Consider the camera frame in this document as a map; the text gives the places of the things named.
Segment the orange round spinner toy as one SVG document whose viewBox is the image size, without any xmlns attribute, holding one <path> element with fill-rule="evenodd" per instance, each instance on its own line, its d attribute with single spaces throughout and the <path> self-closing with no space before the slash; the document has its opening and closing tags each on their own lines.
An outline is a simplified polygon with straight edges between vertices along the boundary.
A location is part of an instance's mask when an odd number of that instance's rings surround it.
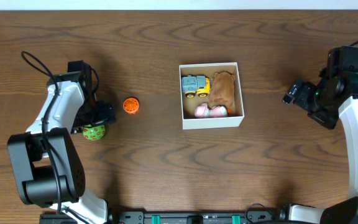
<svg viewBox="0 0 358 224">
<path fill-rule="evenodd" d="M 127 98 L 123 102 L 123 109 L 128 114 L 136 114 L 139 111 L 140 103 L 137 98 Z"/>
</svg>

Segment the pink and white duck toy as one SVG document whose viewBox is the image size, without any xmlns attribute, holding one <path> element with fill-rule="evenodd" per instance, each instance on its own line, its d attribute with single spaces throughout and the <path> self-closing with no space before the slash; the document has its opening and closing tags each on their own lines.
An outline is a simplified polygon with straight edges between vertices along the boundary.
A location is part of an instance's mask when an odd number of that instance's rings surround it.
<svg viewBox="0 0 358 224">
<path fill-rule="evenodd" d="M 225 118 L 231 113 L 231 109 L 225 106 L 217 105 L 209 108 L 207 103 L 202 103 L 195 108 L 194 116 L 195 118 Z"/>
</svg>

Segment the grey and yellow toy truck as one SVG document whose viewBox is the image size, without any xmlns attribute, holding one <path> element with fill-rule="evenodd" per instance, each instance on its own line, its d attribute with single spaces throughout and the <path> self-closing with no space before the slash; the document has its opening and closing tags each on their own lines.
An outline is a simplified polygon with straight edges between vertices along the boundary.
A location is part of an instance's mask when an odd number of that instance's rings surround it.
<svg viewBox="0 0 358 224">
<path fill-rule="evenodd" d="M 206 98 L 211 93 L 210 79 L 204 75 L 181 77 L 181 91 L 187 98 Z"/>
</svg>

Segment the brown plush bear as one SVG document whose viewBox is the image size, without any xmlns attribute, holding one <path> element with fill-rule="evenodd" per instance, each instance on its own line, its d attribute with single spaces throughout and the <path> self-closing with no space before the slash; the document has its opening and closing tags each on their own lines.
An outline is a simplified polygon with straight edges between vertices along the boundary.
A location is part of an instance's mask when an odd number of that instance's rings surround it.
<svg viewBox="0 0 358 224">
<path fill-rule="evenodd" d="M 234 104 L 235 76 L 229 72 L 215 72 L 213 75 L 209 103 L 213 106 L 231 107 Z"/>
</svg>

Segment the green ball with red numbers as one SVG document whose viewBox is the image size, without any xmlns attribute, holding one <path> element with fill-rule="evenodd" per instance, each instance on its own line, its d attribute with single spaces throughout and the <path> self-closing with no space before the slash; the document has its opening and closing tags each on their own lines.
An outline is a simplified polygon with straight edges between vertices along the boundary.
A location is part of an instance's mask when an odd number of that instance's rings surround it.
<svg viewBox="0 0 358 224">
<path fill-rule="evenodd" d="M 83 136 L 91 141 L 100 140 L 106 133 L 105 125 L 90 126 L 87 125 L 83 128 Z"/>
</svg>

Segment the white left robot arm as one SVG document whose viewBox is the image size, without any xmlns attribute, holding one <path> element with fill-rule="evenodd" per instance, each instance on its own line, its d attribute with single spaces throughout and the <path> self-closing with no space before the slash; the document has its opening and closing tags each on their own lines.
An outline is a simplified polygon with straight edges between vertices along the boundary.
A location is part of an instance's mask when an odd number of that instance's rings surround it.
<svg viewBox="0 0 358 224">
<path fill-rule="evenodd" d="M 115 121 L 112 104 L 96 100 L 95 73 L 82 60 L 69 62 L 66 73 L 48 81 L 47 99 L 36 120 L 7 142 L 21 201 L 63 212 L 77 223 L 114 220 L 107 201 L 86 188 L 84 168 L 70 136 L 89 128 L 96 139 Z"/>
</svg>

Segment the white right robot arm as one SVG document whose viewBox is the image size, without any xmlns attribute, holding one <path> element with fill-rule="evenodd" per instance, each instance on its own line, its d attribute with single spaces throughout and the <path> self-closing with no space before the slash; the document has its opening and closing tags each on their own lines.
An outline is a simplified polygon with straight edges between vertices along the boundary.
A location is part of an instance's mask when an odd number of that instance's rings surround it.
<svg viewBox="0 0 358 224">
<path fill-rule="evenodd" d="M 280 219 L 289 223 L 358 223 L 358 48 L 342 46 L 328 53 L 318 84 L 297 80 L 283 97 L 324 128 L 341 122 L 349 162 L 347 200 L 328 208 L 290 205 Z"/>
</svg>

